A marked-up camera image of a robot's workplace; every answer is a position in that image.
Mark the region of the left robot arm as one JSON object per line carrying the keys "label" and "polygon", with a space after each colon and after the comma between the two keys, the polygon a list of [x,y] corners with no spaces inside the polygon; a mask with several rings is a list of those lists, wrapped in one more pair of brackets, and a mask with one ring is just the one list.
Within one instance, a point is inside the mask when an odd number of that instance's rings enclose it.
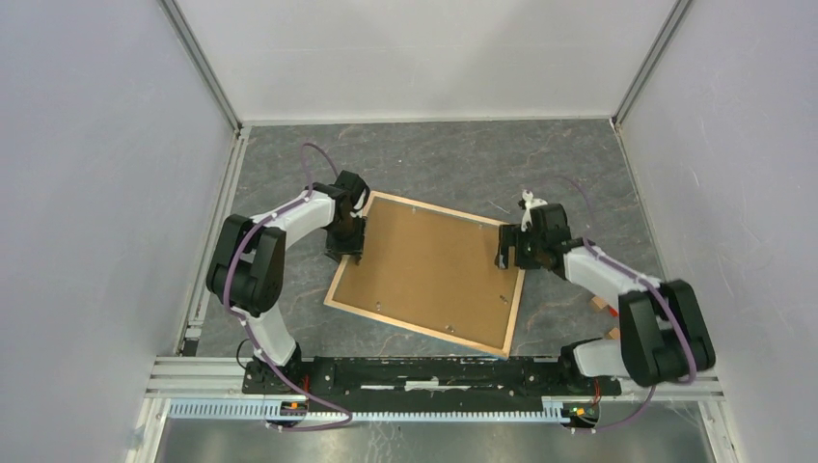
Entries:
{"label": "left robot arm", "polygon": [[265,378],[280,393],[302,383],[300,348],[279,307],[286,251],[308,234],[326,233],[325,253],[359,262],[364,252],[370,189],[357,174],[342,171],[330,184],[314,182],[277,208],[251,217],[229,216],[207,270],[205,284],[234,316],[268,365]]}

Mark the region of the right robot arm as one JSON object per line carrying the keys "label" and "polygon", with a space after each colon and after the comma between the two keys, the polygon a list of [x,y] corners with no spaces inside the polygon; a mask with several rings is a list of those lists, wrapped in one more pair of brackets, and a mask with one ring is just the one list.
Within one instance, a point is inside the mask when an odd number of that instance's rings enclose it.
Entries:
{"label": "right robot arm", "polygon": [[690,284],[638,272],[573,236],[561,204],[526,197],[518,205],[521,221],[500,227],[496,266],[549,271],[600,297],[618,316],[618,339],[562,349],[557,379],[565,391],[580,394],[600,376],[645,388],[690,384],[714,367],[717,355]]}

